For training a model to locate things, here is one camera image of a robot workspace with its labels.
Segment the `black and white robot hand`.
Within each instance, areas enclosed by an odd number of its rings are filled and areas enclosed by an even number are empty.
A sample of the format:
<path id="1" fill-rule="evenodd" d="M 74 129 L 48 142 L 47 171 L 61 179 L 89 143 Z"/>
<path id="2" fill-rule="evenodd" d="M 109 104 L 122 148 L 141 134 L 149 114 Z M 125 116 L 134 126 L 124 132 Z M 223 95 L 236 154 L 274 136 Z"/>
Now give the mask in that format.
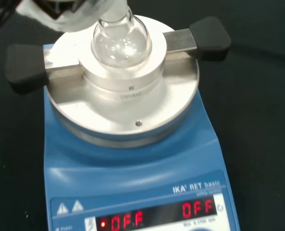
<path id="1" fill-rule="evenodd" d="M 0 0 L 0 26 L 14 13 L 59 32 L 77 32 L 93 25 L 109 0 Z"/>

